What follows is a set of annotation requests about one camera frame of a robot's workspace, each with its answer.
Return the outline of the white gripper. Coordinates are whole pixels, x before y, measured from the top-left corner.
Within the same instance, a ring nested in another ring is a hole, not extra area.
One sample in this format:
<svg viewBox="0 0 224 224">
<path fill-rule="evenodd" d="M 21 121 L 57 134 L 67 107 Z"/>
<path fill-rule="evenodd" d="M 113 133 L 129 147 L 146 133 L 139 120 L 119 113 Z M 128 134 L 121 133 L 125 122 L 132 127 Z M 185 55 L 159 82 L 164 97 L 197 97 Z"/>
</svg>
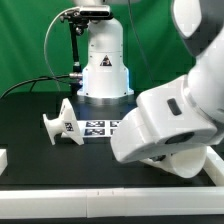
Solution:
<svg viewBox="0 0 224 224">
<path fill-rule="evenodd" d="M 111 137 L 115 158 L 128 163 L 219 143 L 224 88 L 184 75 L 142 92 Z"/>
</svg>

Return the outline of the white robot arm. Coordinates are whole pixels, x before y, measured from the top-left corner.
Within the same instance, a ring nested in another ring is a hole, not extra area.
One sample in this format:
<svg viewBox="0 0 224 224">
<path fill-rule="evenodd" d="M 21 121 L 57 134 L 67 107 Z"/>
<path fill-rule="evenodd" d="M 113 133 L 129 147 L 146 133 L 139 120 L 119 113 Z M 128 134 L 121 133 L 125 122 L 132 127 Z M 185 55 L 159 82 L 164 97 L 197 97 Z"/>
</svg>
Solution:
<svg viewBox="0 0 224 224">
<path fill-rule="evenodd" d="M 172 18 L 196 64 L 188 74 L 142 92 L 111 137 L 123 163 L 204 148 L 224 139 L 224 0 L 172 0 Z M 89 24 L 81 96 L 130 94 L 123 31 L 112 19 Z"/>
</svg>

